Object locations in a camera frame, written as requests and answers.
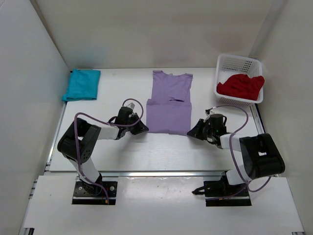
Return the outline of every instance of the gray wall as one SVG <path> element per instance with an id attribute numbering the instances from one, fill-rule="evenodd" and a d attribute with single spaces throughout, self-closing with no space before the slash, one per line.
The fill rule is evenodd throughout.
<path id="1" fill-rule="evenodd" d="M 69 70 L 27 0 L 0 0 L 0 234 L 18 234 Z"/>
<path id="2" fill-rule="evenodd" d="M 272 0 L 37 3 L 72 70 L 215 67 L 223 52 L 248 56 Z"/>
<path id="3" fill-rule="evenodd" d="M 260 111 L 286 162 L 301 221 L 313 234 L 313 1 L 290 0 L 261 53 Z"/>

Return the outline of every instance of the plastic laundry basket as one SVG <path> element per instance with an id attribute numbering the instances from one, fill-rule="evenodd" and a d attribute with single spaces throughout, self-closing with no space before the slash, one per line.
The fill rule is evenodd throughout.
<path id="1" fill-rule="evenodd" d="M 242 99 L 217 93 L 217 84 L 224 83 L 230 76 L 234 74 L 247 74 L 250 78 L 262 75 L 262 64 L 258 60 L 237 55 L 219 55 L 215 73 L 214 93 L 218 102 L 249 106 L 258 104 L 263 101 L 263 87 L 259 92 L 257 100 Z"/>

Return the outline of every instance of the blue fabric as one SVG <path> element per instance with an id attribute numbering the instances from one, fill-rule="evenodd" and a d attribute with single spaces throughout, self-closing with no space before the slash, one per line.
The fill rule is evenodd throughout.
<path id="1" fill-rule="evenodd" d="M 62 101 L 96 100 L 100 78 L 98 70 L 74 69 L 69 77 L 68 88 Z"/>

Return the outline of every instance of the teal cloth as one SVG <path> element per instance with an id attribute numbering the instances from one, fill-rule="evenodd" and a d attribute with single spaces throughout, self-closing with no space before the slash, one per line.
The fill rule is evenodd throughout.
<path id="1" fill-rule="evenodd" d="M 96 100 L 100 73 L 98 70 L 74 69 L 69 77 L 67 92 L 62 96 L 62 101 Z"/>

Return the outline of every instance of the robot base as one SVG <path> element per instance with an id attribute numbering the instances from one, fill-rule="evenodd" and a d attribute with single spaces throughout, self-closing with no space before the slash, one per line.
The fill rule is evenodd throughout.
<path id="1" fill-rule="evenodd" d="M 115 205 L 117 181 L 102 181 L 102 185 L 107 189 L 109 204 Z M 98 195 L 90 195 L 83 188 L 83 182 L 76 180 L 72 204 L 75 205 L 107 205 L 106 196 L 103 192 Z"/>
<path id="2" fill-rule="evenodd" d="M 210 200 L 210 198 L 225 197 L 239 192 L 245 185 L 225 185 L 222 180 L 204 181 L 204 195 L 207 207 L 243 207 L 251 206 L 248 189 L 229 199 Z"/>

